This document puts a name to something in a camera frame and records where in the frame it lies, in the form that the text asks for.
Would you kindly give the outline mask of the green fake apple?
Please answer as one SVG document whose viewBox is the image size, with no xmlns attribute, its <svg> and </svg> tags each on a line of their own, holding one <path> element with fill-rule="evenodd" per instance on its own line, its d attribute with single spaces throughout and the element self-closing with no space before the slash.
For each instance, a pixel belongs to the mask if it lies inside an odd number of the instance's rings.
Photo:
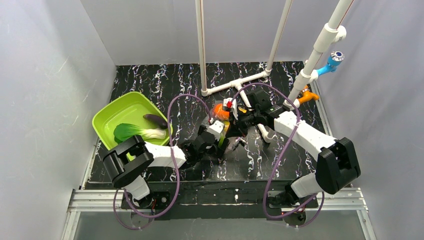
<svg viewBox="0 0 424 240">
<path fill-rule="evenodd" d="M 221 134 L 217 146 L 219 148 L 221 148 L 223 146 L 223 144 L 224 144 L 224 141 L 225 141 L 225 135 Z"/>
</svg>

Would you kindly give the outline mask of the purple fake eggplant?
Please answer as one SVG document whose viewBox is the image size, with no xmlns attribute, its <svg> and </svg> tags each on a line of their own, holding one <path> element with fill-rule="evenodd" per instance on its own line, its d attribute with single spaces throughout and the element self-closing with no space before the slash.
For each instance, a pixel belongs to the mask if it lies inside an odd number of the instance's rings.
<svg viewBox="0 0 424 240">
<path fill-rule="evenodd" d="M 155 115 L 155 114 L 145 114 L 143 118 L 155 125 L 157 125 L 160 129 L 167 129 L 168 128 L 168 121 L 166 118 L 163 118 L 162 116 Z"/>
</svg>

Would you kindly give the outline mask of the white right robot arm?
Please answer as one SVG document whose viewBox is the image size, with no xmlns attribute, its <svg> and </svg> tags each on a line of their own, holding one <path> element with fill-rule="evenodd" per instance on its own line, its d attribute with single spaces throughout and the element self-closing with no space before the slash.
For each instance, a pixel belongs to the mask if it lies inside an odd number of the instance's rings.
<svg viewBox="0 0 424 240">
<path fill-rule="evenodd" d="M 261 88 L 247 94 L 250 106 L 226 98 L 222 110 L 229 113 L 226 137 L 242 137 L 248 128 L 262 124 L 288 136 L 304 148 L 315 160 L 314 173 L 301 176 L 286 185 L 281 197 L 295 203 L 319 192 L 335 194 L 361 175 L 353 142 L 344 137 L 336 139 L 301 120 L 284 104 L 273 104 Z"/>
</svg>

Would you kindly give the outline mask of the orange fake fruit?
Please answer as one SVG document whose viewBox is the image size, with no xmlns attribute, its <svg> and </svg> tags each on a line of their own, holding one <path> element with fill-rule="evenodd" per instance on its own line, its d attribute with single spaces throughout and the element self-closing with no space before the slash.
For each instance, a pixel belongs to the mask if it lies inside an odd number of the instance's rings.
<svg viewBox="0 0 424 240">
<path fill-rule="evenodd" d="M 223 110 L 223 103 L 218 103 L 212 109 L 212 116 L 220 121 L 228 121 L 230 113 Z"/>
</svg>

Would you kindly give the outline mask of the orange tap valve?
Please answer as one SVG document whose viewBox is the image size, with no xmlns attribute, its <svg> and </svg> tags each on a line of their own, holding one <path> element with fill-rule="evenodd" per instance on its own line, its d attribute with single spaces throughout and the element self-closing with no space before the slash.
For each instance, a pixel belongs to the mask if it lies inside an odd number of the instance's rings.
<svg viewBox="0 0 424 240">
<path fill-rule="evenodd" d="M 300 104 L 304 104 L 309 101 L 317 101 L 320 99 L 320 96 L 316 93 L 311 92 L 308 85 L 306 85 L 303 90 L 300 91 L 301 97 L 299 97 L 297 100 Z"/>
</svg>

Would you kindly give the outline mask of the yellow fake fruit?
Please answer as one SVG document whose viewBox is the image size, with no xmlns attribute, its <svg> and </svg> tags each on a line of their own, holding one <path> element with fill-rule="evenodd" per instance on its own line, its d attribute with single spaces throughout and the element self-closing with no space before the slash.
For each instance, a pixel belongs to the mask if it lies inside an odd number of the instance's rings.
<svg viewBox="0 0 424 240">
<path fill-rule="evenodd" d="M 238 107 L 237 107 L 237 113 L 239 114 L 239 115 L 245 115 L 245 114 L 247 114 L 249 112 L 249 109 L 248 108 L 246 108 L 246 107 L 244 107 L 244 106 L 242 106 L 242 105 L 239 105 Z"/>
</svg>

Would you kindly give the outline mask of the white PVC pipe frame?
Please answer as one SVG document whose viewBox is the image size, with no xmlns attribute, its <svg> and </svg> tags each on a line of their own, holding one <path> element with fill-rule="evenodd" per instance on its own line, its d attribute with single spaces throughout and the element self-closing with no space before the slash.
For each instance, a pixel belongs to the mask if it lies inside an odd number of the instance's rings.
<svg viewBox="0 0 424 240">
<path fill-rule="evenodd" d="M 227 89 L 239 90 L 245 83 L 292 72 L 306 82 L 318 77 L 316 64 L 328 48 L 346 37 L 342 22 L 352 5 L 350 0 L 198 0 L 195 3 L 202 96 Z M 238 75 L 233 80 L 208 86 L 205 34 L 224 53 L 226 62 L 248 54 L 258 62 L 258 72 Z M 285 67 L 277 60 L 279 49 L 289 53 L 311 50 L 312 63 L 304 69 Z"/>
</svg>

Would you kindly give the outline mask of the green fake leafy vegetable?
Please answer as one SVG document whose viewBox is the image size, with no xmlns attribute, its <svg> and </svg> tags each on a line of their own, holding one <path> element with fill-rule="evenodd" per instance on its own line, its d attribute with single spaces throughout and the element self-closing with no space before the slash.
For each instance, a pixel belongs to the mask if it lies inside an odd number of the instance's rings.
<svg viewBox="0 0 424 240">
<path fill-rule="evenodd" d="M 167 132 L 161 128 L 142 128 L 135 124 L 120 123 L 113 131 L 117 143 L 122 143 L 133 136 L 141 136 L 144 140 L 159 139 L 167 137 Z"/>
</svg>

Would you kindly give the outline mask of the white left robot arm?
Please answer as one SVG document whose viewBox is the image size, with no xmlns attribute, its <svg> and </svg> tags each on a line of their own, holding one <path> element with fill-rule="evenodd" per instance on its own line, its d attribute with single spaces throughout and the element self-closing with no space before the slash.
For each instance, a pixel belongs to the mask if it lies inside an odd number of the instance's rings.
<svg viewBox="0 0 424 240">
<path fill-rule="evenodd" d="M 138 134 L 109 150 L 102 162 L 112 186 L 125 189 L 133 200 L 140 201 L 151 193 L 142 177 L 147 168 L 188 169 L 201 161 L 221 158 L 229 143 L 224 136 L 215 138 L 207 130 L 173 147 L 146 142 Z"/>
</svg>

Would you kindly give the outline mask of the yellow green fake mango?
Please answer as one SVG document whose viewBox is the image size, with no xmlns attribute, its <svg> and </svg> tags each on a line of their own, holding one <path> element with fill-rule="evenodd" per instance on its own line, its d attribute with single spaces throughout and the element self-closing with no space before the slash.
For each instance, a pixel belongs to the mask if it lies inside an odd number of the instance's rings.
<svg viewBox="0 0 424 240">
<path fill-rule="evenodd" d="M 229 121 L 223 121 L 222 123 L 224 124 L 224 126 L 223 126 L 223 130 L 221 132 L 221 135 L 225 136 L 227 134 L 228 130 L 229 130 L 230 122 Z"/>
</svg>

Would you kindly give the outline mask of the lime green plastic basin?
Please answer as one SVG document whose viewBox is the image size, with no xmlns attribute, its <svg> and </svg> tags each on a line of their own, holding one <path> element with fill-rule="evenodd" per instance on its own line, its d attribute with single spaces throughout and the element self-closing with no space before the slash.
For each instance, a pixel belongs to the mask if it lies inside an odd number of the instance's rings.
<svg viewBox="0 0 424 240">
<path fill-rule="evenodd" d="M 107 150 L 118 144 L 115 142 L 114 130 L 119 124 L 133 124 L 142 129 L 156 129 L 159 126 L 144 118 L 152 114 L 166 120 L 167 117 L 146 96 L 137 91 L 126 93 L 113 100 L 92 119 L 92 126 Z"/>
</svg>

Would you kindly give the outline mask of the aluminium frame rail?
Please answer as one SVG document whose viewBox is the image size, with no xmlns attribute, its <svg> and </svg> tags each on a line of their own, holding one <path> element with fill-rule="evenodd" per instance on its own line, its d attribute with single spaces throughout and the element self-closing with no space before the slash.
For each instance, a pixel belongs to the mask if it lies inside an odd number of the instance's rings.
<svg viewBox="0 0 424 240">
<path fill-rule="evenodd" d="M 161 218 L 148 222 L 114 190 L 72 194 L 64 240 L 374 240 L 359 188 L 319 194 L 303 212 L 266 219 L 260 196 L 242 189 L 190 189 Z"/>
</svg>

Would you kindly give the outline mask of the blue tap valve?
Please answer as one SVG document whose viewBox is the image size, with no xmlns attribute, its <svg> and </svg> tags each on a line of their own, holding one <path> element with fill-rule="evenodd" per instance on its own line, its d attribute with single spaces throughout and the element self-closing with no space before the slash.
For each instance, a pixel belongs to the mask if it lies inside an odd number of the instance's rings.
<svg viewBox="0 0 424 240">
<path fill-rule="evenodd" d="M 335 72 L 344 59 L 345 55 L 341 51 L 332 51 L 327 59 L 326 65 L 316 70 L 318 76 Z"/>
</svg>

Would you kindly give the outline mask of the clear zip top bag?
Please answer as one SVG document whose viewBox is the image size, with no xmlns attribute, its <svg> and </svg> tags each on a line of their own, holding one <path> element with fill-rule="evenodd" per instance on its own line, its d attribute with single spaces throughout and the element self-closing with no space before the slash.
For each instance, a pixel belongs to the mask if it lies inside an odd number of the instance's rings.
<svg viewBox="0 0 424 240">
<path fill-rule="evenodd" d="M 235 151 L 238 147 L 245 147 L 247 142 L 242 134 L 237 132 L 236 127 L 230 121 L 230 112 L 223 109 L 224 103 L 218 101 L 210 111 L 211 118 L 206 131 L 215 138 L 216 154 L 223 155 L 226 150 Z"/>
</svg>

